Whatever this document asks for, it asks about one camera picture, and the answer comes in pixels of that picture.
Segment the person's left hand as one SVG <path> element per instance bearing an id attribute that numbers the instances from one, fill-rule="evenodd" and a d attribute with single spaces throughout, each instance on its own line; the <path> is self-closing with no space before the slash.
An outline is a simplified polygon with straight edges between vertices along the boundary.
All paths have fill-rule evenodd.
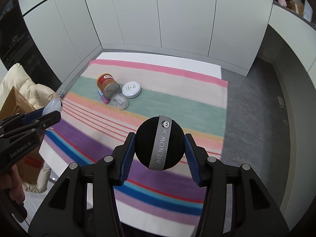
<path id="1" fill-rule="evenodd" d="M 9 197 L 17 204 L 22 204 L 25 200 L 25 193 L 23 191 L 23 183 L 18 173 L 16 164 L 8 169 L 7 172 L 1 173 L 0 189 L 9 189 Z"/>

